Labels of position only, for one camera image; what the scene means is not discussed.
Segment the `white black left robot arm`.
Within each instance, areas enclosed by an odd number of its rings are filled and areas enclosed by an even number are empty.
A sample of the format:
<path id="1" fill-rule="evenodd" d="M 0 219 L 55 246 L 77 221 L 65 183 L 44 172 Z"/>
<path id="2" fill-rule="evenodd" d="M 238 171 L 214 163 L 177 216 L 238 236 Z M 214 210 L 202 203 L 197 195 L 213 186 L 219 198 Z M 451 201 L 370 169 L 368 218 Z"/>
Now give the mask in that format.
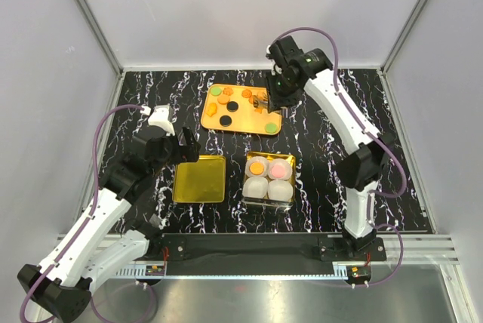
<path id="1" fill-rule="evenodd" d="M 142 202 L 167 165 L 196 162 L 200 145 L 189 128 L 184 144 L 163 128 L 141 128 L 131 148 L 105 170 L 100 187 L 84 213 L 55 249 L 39 264 L 24 265 L 17 279 L 26 300 L 62 322 L 75 321 L 94 292 L 133 260 L 157 258 L 163 241 L 146 221 L 132 223 L 123 236 L 101 253 L 96 249 L 118 219 Z"/>

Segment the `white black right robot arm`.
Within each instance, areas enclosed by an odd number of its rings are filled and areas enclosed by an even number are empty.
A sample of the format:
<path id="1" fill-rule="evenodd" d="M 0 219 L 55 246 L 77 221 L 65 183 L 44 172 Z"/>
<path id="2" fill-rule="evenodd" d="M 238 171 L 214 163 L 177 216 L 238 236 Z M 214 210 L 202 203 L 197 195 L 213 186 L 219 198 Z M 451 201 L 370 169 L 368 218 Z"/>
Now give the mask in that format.
<path id="1" fill-rule="evenodd" d="M 285 111 L 302 95 L 310 97 L 338 133 L 346 157 L 335 170 L 346 190 L 346 219 L 341 248 L 352 260 L 363 258 L 377 237 L 374 228 L 374 193 L 389 161 L 394 138 L 381 134 L 349 97 L 334 63 L 324 51 L 305 52 L 290 36 L 266 50 L 272 70 L 266 74 L 267 109 Z"/>

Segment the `pink round cookie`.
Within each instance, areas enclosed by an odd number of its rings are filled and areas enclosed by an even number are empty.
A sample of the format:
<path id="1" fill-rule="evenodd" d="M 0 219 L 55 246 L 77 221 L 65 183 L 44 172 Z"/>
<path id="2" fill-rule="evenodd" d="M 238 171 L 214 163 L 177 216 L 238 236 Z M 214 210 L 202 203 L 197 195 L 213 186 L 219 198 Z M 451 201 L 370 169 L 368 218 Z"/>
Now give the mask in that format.
<path id="1" fill-rule="evenodd" d="M 283 179 L 286 175 L 286 167 L 281 164 L 275 164 L 271 167 L 270 172 L 275 179 Z"/>

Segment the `metal serving tongs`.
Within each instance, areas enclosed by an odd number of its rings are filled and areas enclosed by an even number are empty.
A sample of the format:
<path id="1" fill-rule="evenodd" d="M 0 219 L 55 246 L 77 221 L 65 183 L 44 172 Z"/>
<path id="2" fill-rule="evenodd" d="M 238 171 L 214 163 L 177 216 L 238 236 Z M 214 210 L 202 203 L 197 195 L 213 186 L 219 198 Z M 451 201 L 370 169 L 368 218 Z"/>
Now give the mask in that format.
<path id="1" fill-rule="evenodd" d="M 268 113 L 274 112 L 283 117 L 288 116 L 288 108 L 273 102 L 268 94 L 264 94 L 262 97 L 254 96 L 253 106 L 255 109 L 265 109 Z"/>

